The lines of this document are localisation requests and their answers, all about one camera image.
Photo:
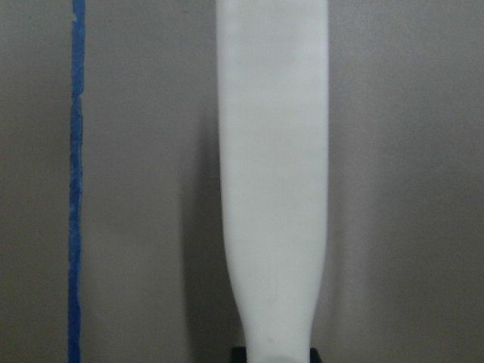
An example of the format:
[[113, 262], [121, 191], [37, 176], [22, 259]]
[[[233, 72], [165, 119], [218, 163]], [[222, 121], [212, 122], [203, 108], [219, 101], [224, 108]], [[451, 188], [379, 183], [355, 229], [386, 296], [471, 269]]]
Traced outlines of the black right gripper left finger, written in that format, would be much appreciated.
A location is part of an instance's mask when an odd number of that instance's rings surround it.
[[230, 363], [247, 363], [247, 349], [245, 346], [235, 346], [231, 349]]

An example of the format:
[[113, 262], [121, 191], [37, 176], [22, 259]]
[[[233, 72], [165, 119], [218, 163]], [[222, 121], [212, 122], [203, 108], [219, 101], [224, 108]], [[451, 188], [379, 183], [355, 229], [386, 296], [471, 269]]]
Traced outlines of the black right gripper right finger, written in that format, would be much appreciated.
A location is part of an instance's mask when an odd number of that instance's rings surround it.
[[310, 363], [322, 363], [321, 356], [318, 350], [314, 347], [311, 347], [309, 350], [309, 362]]

